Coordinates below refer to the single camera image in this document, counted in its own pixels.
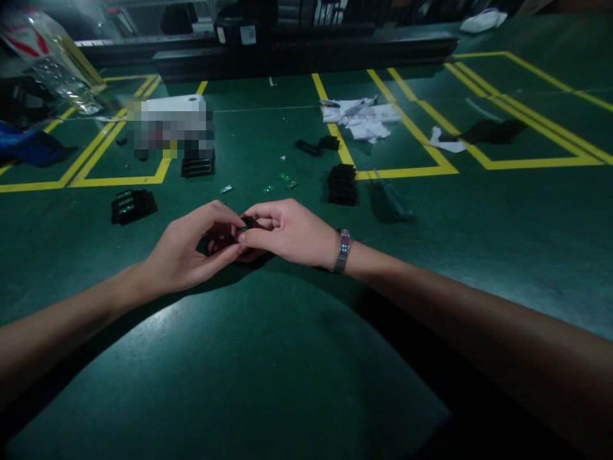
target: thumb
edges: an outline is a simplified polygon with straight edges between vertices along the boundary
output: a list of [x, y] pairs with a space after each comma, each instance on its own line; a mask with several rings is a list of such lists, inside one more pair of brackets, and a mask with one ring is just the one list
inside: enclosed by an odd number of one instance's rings
[[196, 270], [199, 282], [204, 282], [219, 272], [223, 267], [230, 265], [240, 256], [240, 244], [233, 244], [223, 248], [220, 252], [207, 257], [204, 263]]
[[279, 244], [279, 234], [263, 229], [250, 229], [239, 233], [237, 240], [250, 248], [275, 252], [275, 247]]

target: water bottle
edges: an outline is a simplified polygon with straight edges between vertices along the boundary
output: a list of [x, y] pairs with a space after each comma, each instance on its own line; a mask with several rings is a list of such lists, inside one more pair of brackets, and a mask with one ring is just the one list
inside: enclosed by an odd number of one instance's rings
[[64, 64], [74, 77], [81, 80], [90, 93], [97, 95], [106, 89], [107, 84], [100, 74], [60, 24], [37, 8], [24, 10], [24, 15], [51, 48], [51, 54]]
[[75, 78], [50, 51], [42, 35], [19, 12], [7, 12], [0, 20], [0, 31], [5, 42], [38, 74], [37, 80], [47, 89], [55, 91], [83, 114], [102, 110], [85, 84]]

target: forearm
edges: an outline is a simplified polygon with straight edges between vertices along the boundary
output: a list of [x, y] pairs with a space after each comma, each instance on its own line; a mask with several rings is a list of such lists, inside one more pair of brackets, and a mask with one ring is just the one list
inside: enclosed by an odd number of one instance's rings
[[0, 328], [0, 409], [83, 342], [152, 300], [133, 276], [137, 267]]
[[611, 448], [611, 342], [357, 242], [345, 272], [433, 330], [578, 448], [594, 456]]

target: green workbench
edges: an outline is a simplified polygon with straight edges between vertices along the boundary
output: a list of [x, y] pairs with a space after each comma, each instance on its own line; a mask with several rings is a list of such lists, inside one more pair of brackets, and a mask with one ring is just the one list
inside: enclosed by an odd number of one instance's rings
[[[141, 162], [118, 146], [125, 127], [68, 116], [51, 131], [71, 148], [62, 162], [0, 172], [0, 324], [143, 260], [171, 220], [203, 203], [222, 199], [241, 213], [293, 197], [377, 249], [613, 339], [612, 41], [611, 16], [550, 15], [463, 37], [446, 66], [273, 76], [275, 88], [268, 79], [164, 85], [155, 68], [108, 68], [109, 115], [139, 91], [202, 91], [215, 111], [216, 173], [186, 180], [180, 159], [159, 152]], [[322, 91], [395, 100], [405, 118], [375, 145], [342, 128], [341, 155], [311, 157], [294, 142], [330, 133]], [[433, 126], [464, 132], [483, 117], [467, 97], [529, 128], [508, 146], [426, 150]], [[341, 158], [361, 171], [355, 207], [326, 202], [326, 174]], [[373, 167], [407, 199], [415, 223], [393, 220], [369, 180]], [[299, 185], [283, 188], [281, 172]], [[266, 185], [277, 189], [264, 194]], [[152, 191], [159, 211], [112, 226], [110, 202], [130, 187]], [[569, 449], [394, 306], [351, 279], [279, 258], [235, 264], [135, 310], [1, 423], [11, 459], [455, 459], [518, 457], [534, 443], [545, 457]]]

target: metal bracelet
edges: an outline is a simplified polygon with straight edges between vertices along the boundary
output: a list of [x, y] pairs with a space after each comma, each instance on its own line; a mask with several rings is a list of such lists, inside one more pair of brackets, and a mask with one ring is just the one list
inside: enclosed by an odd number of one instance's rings
[[337, 263], [334, 265], [334, 273], [342, 273], [345, 271], [345, 265], [347, 264], [347, 257], [349, 256], [349, 246], [351, 246], [351, 236], [349, 230], [338, 229], [340, 233], [340, 248], [338, 250]]

